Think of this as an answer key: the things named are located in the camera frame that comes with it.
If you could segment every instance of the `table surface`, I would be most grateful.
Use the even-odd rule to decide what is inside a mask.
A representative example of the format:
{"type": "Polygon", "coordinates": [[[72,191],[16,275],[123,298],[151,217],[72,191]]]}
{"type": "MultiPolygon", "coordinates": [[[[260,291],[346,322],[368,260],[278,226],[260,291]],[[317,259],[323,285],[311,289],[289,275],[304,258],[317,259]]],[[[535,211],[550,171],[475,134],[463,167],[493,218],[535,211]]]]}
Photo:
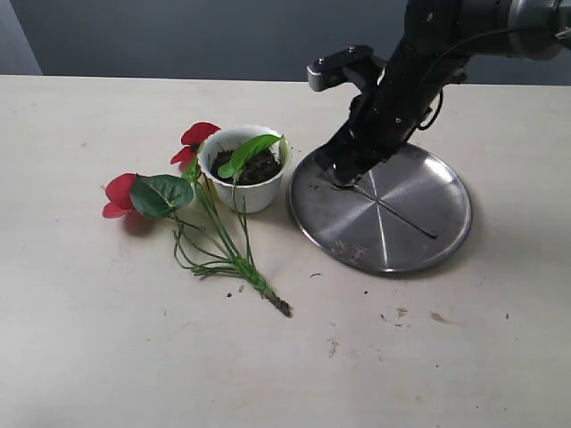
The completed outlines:
{"type": "Polygon", "coordinates": [[[180,269],[169,224],[103,219],[100,185],[176,174],[200,120],[280,130],[295,165],[343,123],[353,88],[1,77],[0,94],[2,426],[568,425],[571,87],[447,89],[414,143],[457,170],[476,219],[439,268],[337,263],[284,192],[252,216],[292,319],[238,280],[180,269]]]}

